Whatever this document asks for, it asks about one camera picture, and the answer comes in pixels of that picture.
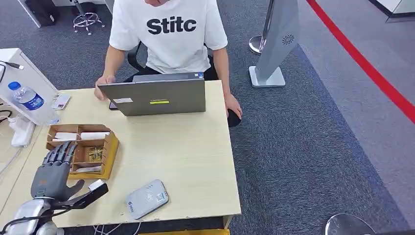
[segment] laptop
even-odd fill
[[[98,87],[125,116],[206,111],[203,72],[140,75]]]

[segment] office chair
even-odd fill
[[[207,52],[209,54],[209,57],[212,58],[212,51],[208,48]],[[136,68],[138,71],[145,70],[145,62],[143,61],[146,61],[146,60],[147,60],[147,47],[141,41],[138,44],[138,46],[128,51],[127,53],[128,63],[134,68]]]
[[[102,23],[98,15],[94,12],[85,12],[82,9],[82,6],[78,2],[78,0],[69,0],[69,1],[73,2],[79,11],[79,15],[75,17],[75,19],[73,19],[73,28],[75,30],[75,33],[78,32],[79,27],[84,27],[87,30],[88,35],[91,35],[92,32],[90,31],[88,27],[93,25],[96,22],[99,22],[102,28],[105,27],[105,24]]]

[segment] small box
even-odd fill
[[[77,133],[76,142],[78,144],[72,162],[71,172],[68,179],[104,179],[108,180],[113,169],[119,140],[115,134],[102,124],[63,124],[50,126],[46,148],[54,149],[62,144],[62,141],[52,141],[57,132]],[[81,140],[83,132],[109,132],[103,139]],[[76,172],[80,168],[99,167],[93,172]]]

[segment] card reader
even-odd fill
[[[127,209],[134,219],[155,211],[169,200],[161,180],[154,180],[127,196]]]

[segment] wooden organizer tray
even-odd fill
[[[102,124],[63,124],[50,126],[46,149],[52,150],[62,144],[62,141],[52,141],[57,132],[77,133],[76,142],[78,144],[72,162],[70,163],[71,172],[68,179],[104,179],[108,180],[113,169],[116,152],[119,146],[119,140],[115,134]],[[104,139],[99,140],[81,140],[83,132],[110,132]],[[91,162],[87,153],[90,147],[103,147],[102,160],[100,162]],[[101,171],[95,172],[75,172],[81,167],[101,166]]]

